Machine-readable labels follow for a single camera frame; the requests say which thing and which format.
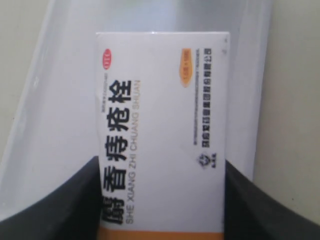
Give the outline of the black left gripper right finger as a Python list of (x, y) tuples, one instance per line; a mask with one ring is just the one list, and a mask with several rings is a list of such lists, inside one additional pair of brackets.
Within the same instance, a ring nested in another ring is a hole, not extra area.
[(225, 162), (224, 239), (318, 240), (320, 226), (283, 206)]

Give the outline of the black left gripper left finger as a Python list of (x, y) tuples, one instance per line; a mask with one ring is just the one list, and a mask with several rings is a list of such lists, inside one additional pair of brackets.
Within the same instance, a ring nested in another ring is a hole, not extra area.
[(102, 193), (99, 158), (93, 157), (42, 200), (0, 222), (2, 240), (95, 240)]

